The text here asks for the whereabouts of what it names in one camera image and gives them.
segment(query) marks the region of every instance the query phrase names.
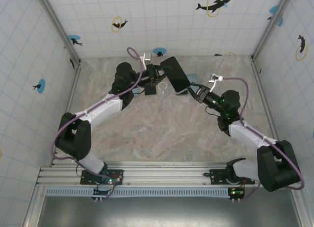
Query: tile grid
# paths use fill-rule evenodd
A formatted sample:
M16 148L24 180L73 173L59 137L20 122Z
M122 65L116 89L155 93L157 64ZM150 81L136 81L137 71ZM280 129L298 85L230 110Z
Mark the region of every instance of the tile grid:
M139 13L136 12L133 14L133 9L131 9L131 4L134 6L135 2L138 2L137 4L140 6L139 10L143 9L143 12ZM155 9L154 13L155 15L152 16L151 13L149 13L149 16L147 16L146 11L147 7L145 6L146 2L151 2L152 6L154 5L153 9ZM56 11L61 10L62 15L59 16L61 22L65 25L65 29L67 33L71 34L75 32L75 34L81 36L81 40L83 43L86 43L86 48L82 48L79 46L75 46L78 54L81 57L106 57L106 56L127 56L127 53L125 51L125 46L133 44L134 47L138 46L140 47L139 51L147 51L152 50L152 47L157 47L163 45L164 47L167 47L167 50L169 50L169 54L174 55L207 55L207 54L214 54L219 52L236 52L237 54L252 54L252 52L255 49L255 46L257 42L259 41L260 37L263 34L263 31L265 30L268 23L265 22L267 18L270 16L270 13L268 12L270 7L268 7L268 4L264 2L264 5L261 7L263 10L262 14L258 14L256 10L253 10L250 7L250 2L253 2L253 0L233 0L233 3L228 4L229 9L223 9L222 8L222 14L221 16L218 16L221 18L225 18L227 23L230 23L233 18L237 18L236 15L239 15L238 17L242 20L239 20L239 22L242 24L239 28L235 28L234 32L238 33L252 33L252 37L250 41L247 41L247 36L245 34L239 34L234 36L234 38L228 38L229 41L225 41L225 38L227 36L228 30L231 28L228 26L228 24L223 24L225 28L216 27L215 29L212 29L212 27L207 27L208 25L204 26L204 22L202 23L201 20L204 20L205 22L210 22L210 19L206 14L204 14L206 11L198 10L195 11L197 3L204 3L206 0L53 0L53 6ZM245 5L247 5L246 11L245 9L239 8L241 5L241 2L246 2ZM102 13L102 19L101 22L105 21L106 25L103 25L104 30L101 30L101 26L98 26L98 29L95 30L95 28L89 29L91 32L88 32L84 29L84 27L73 27L72 28L66 28L68 24L73 24L76 21L79 21L80 23L87 23L91 20L94 20L95 18L93 16L84 15L80 17L78 13L76 12L78 9L85 9L86 5L97 5L98 9L101 10ZM171 8L172 5L177 5L178 11L175 11L173 13L168 8ZM191 10L191 14L188 14L186 11L187 5L188 9ZM119 14L125 12L125 8L122 6L126 6L126 9L129 9L127 16L125 16L126 19L129 20L128 24L122 28L119 31L118 35L113 35L115 33L111 32L111 29L109 28L109 25L111 25L112 20L119 16ZM246 16L256 16L255 22L259 26L256 28L254 25L249 25L250 28L246 28L247 24L245 22ZM174 21L177 18L176 22L178 27L176 29L169 29L169 22ZM147 20L154 21L155 23L153 26L156 25L156 28L150 28L148 27ZM203 26L203 28L199 28L197 26L192 26L192 23L194 23L194 20L198 19L196 23L199 23ZM260 22L265 23L264 26L261 26L259 24ZM169 36L170 33L173 34L173 31L177 31L176 36ZM220 38L215 37L211 33L216 31L217 36L220 36ZM127 38L124 39L124 37L132 36L133 34L133 41L128 41ZM147 41L145 44L140 44L138 40L138 36L141 34L146 33ZM103 53L95 50L92 48L92 46L99 46L99 43L97 43L96 39L93 39L94 41L89 41L88 38L86 39L85 36L92 36L95 34L101 34L103 37L106 37L105 39L102 39L100 44L103 48ZM200 40L199 45L196 45L195 40ZM210 43L209 48L203 49L206 45L202 44L203 40L206 43Z
M262 82L280 139L289 140L306 181L303 194L314 220L314 0L292 0L259 59ZM309 52L295 60L304 36Z
M13 226L22 223L39 167L49 161L74 71L37 0L0 0L0 39L0 226ZM39 96L32 85L42 77Z

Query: gray floor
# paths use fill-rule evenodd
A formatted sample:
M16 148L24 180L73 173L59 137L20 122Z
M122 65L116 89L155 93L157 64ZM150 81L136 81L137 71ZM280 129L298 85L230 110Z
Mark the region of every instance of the gray floor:
M159 64L165 57L153 58ZM200 83L210 86L212 73L246 79L250 97L245 120L270 136L270 129L248 56L177 57L186 74L197 74ZM131 63L138 72L139 64L131 58L85 59L75 90L71 112L82 111L102 99L110 90L116 66ZM123 111L102 122L92 132L92 150L104 161L174 161L226 162L239 157L255 159L236 139L220 132L215 116L205 113L205 105L191 95L176 96L170 87L168 96L140 95ZM240 81L220 82L215 93L228 89L240 93L241 105L245 86Z
M43 227L298 227L288 189L260 189L252 198L231 203L220 198L46 197Z

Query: purple cable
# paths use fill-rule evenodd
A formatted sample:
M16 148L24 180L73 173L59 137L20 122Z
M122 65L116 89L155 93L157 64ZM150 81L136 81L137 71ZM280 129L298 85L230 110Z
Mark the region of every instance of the purple cable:
M134 85L131 86L129 89L127 89L127 90L125 90L125 91L123 91L123 92L121 92L121 93L119 93L119 94L117 94L117 95L111 96L111 97L109 97L108 99L106 99L105 101L99 102L97 105L95 105L94 107L90 108L90 109L87 111L87 113L90 113L91 111L93 111L95 108L98 108L98 107L101 106L102 104L104 104L104 103L106 103L106 102L108 102L108 101L110 101L110 100L112 100L112 99L114 99L114 98L116 98L116 97L119 97L119 96L121 96L121 95L123 95L123 94L125 94L125 93L127 93L127 92L129 92L129 91L131 91L135 86L138 85L139 81L140 81L141 78L142 78L142 74L143 74L143 71L144 71L144 65L143 65L143 63L142 63L142 61L141 61L141 58L140 58L139 54L136 52L136 50L134 50L132 47L128 47L128 48L127 48L127 52L128 52L128 54L129 54L133 59L136 59L136 60L139 61L139 64L140 64L140 73L139 73L138 79L136 80L136 82L134 83ZM97 173L95 173L95 172L89 170L88 168L86 168L86 167L84 167L82 164L80 164L80 162L77 161L77 160L76 160L75 158L73 158L73 157L70 157L70 156L68 156L68 157L57 157L57 156L54 154L54 151L53 151L54 142L55 142L55 140L57 139L57 137L59 136L59 134L60 134L68 125L70 125L71 123L73 123L74 121L76 121L77 119L81 118L81 117L84 116L84 115L85 115L85 113L82 113L82 114L80 114L80 115L77 115L75 118L73 118L73 119L71 119L70 121L68 121L66 124L64 124L64 125L57 131L57 133L55 134L55 136L54 136L54 138L53 138L53 140L52 140L51 146L50 146L50 154L51 154L51 156L52 156L54 159L57 159L57 160L65 160L65 159L74 160L78 165L80 165L81 167L83 167L83 168L84 168L86 171L88 171L89 173L91 173L91 174L93 174L93 175L96 175L96 176L99 176L99 177L111 179L111 178L108 177L108 176L101 175L101 174L97 174ZM109 198L110 195L111 195L111 194L113 193L113 191L114 191L115 183L114 183L114 182L112 182L112 183L113 183L113 189L112 189L111 192L104 198L104 200L106 200L107 198Z
M243 111L246 107L246 104L247 104L247 101L248 101L248 98L249 98L249 85L247 84L247 82L240 78L240 77L224 77L223 80L240 80L242 82L244 82L245 86L246 86L246 97L245 97L245 102L244 102L244 105L243 105L243 108L241 109L241 112L240 112L240 122L242 123L243 126L244 125L244 122L243 122L243 119L242 119L242 114L243 114ZM249 131L251 131L252 133L256 134L259 138L261 139L264 139L263 136L261 134L259 134L257 131L253 130L252 128L250 128L249 126L246 127ZM290 187L288 186L289 189L293 189L293 190L301 190L304 188L305 186L305 181L304 181L304 178L301 174L301 172L299 171L299 169L296 167L296 165L274 144L272 144L269 140L267 139L264 139L264 141L266 143L268 143L271 147L273 147L288 163L289 165L295 170L295 172L298 174L300 180L301 180L301 185L300 187Z

